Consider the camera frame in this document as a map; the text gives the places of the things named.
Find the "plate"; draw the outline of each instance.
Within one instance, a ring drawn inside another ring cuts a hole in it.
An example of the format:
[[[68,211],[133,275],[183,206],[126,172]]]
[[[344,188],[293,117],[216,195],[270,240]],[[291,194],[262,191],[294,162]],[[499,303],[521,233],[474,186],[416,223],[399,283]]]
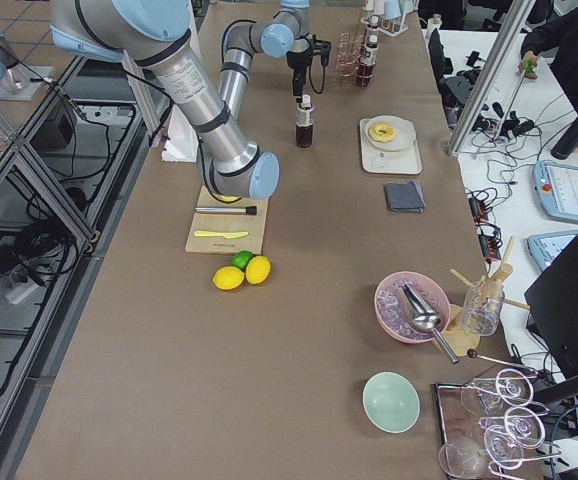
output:
[[[413,427],[420,415],[420,398],[411,382],[393,372],[371,377],[362,391],[362,406],[371,423],[388,433]]]
[[[388,123],[392,125],[396,129],[396,137],[390,142],[375,141],[371,138],[369,129],[376,123]],[[374,147],[387,152],[398,152],[409,149],[413,146],[413,141],[416,139],[416,130],[413,128],[413,123],[404,118],[394,117],[392,115],[381,115],[370,119],[365,126],[365,134]]]
[[[409,326],[400,305],[400,290],[410,285],[440,313],[443,332],[451,320],[451,306],[442,288],[429,277],[416,272],[396,272],[387,276],[376,288],[374,307],[378,323],[387,334],[403,343],[423,343],[433,339],[429,333],[420,333]]]

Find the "cutting board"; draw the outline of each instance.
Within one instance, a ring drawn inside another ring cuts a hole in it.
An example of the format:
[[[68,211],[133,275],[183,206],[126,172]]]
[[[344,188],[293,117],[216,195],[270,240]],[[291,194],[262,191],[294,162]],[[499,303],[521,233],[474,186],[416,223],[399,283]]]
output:
[[[257,255],[262,253],[262,240],[267,220],[268,200],[251,200],[243,198],[235,203],[222,203],[211,196],[203,186],[200,190],[197,206],[199,207],[258,207],[256,215],[216,215],[194,213],[185,251],[191,253],[222,253],[225,255],[249,250]],[[195,237],[196,230],[213,232],[249,232],[246,237],[225,239],[222,237]]]

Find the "ice scoop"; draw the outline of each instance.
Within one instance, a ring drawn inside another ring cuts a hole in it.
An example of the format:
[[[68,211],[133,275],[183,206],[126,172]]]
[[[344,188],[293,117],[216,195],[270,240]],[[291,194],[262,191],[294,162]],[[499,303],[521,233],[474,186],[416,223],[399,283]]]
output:
[[[402,286],[406,304],[405,320],[416,331],[420,333],[430,333],[438,342],[438,345],[443,352],[449,357],[451,363],[456,364],[459,359],[453,349],[449,346],[442,334],[438,331],[438,327],[442,324],[442,317],[438,311],[416,292],[409,285]]]

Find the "bread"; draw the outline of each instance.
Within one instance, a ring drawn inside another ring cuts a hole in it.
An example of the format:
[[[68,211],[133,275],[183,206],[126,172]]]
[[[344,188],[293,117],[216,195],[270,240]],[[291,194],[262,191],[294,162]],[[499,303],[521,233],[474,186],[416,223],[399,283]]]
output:
[[[396,128],[390,123],[376,122],[369,127],[369,136],[376,142],[391,142],[396,138]]]

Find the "yellow knife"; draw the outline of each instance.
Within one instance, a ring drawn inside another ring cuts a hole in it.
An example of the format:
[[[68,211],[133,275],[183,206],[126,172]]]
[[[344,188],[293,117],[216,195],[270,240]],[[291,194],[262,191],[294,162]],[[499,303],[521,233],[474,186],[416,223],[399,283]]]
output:
[[[194,237],[222,237],[232,240],[234,238],[242,238],[249,235],[249,232],[212,232],[210,230],[195,230]]]

